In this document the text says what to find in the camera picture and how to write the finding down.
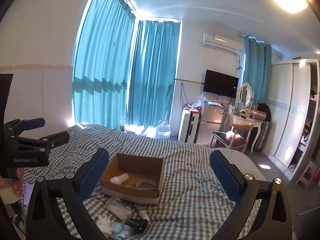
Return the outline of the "person's left hand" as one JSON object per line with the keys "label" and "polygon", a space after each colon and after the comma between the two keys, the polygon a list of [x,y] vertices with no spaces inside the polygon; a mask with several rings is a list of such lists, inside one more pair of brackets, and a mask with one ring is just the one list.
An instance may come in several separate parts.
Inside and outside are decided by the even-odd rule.
{"label": "person's left hand", "polygon": [[16,170],[16,179],[3,179],[1,177],[1,200],[4,204],[12,204],[19,200],[23,193],[24,168]]}

